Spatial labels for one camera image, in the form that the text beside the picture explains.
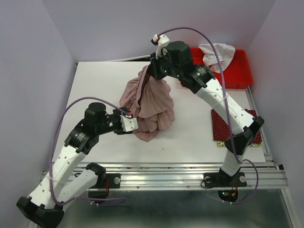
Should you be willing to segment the pink pleated skirt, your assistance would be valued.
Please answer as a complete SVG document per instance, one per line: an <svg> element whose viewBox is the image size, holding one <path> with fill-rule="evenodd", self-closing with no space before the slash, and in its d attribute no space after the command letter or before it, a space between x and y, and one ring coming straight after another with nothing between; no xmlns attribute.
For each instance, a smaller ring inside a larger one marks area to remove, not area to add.
<svg viewBox="0 0 304 228"><path fill-rule="evenodd" d="M155 80L144 66L136 78L127 82L119 100L137 119L134 134L149 142L161 131L168 130L175 120L171 87L165 80Z"/></svg>

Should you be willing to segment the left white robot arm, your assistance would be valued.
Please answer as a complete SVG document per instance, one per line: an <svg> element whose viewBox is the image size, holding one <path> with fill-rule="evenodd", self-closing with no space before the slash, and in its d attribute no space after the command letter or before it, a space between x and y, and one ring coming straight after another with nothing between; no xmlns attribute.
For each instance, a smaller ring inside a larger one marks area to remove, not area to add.
<svg viewBox="0 0 304 228"><path fill-rule="evenodd" d="M17 208L41 228L56 228L67 208L88 188L106 183L106 169L92 162L73 181L68 182L74 169L99 142L100 135L132 133L137 121L126 107L115 106L106 112L106 101L89 104L84 117L64 141L56 160L49 161L49 170L40 184L27 196L20 197Z"/></svg>

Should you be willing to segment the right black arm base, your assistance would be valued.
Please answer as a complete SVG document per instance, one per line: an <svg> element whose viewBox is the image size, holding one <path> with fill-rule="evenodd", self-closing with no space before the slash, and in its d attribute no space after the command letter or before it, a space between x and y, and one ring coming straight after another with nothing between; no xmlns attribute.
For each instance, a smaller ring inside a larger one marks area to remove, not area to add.
<svg viewBox="0 0 304 228"><path fill-rule="evenodd" d="M238 189L247 186L247 180L243 172L237 171L233 176L229 176L219 170L204 173L200 185L204 189L219 188L219 198L232 204L238 199Z"/></svg>

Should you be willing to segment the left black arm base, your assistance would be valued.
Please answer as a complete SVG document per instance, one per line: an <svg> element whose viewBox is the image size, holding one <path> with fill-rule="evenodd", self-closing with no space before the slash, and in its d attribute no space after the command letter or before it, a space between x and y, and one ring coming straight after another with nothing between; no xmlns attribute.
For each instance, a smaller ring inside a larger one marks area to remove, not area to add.
<svg viewBox="0 0 304 228"><path fill-rule="evenodd" d="M119 189L121 182L120 173L107 173L105 177L98 177L97 182L94 186L88 190L88 197L99 199L98 204L104 203L110 195L110 189Z"/></svg>

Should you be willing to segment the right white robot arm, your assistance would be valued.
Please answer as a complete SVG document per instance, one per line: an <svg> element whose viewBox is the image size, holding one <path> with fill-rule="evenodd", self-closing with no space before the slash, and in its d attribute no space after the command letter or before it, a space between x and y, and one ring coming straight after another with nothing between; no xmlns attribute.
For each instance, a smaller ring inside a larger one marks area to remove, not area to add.
<svg viewBox="0 0 304 228"><path fill-rule="evenodd" d="M264 119L246 112L228 93L213 72L193 62L190 47L183 41L154 41L149 72L156 80L171 76L204 100L228 124L232 135L225 140L227 153L219 171L219 181L230 185L240 170L241 160L252 144Z"/></svg>

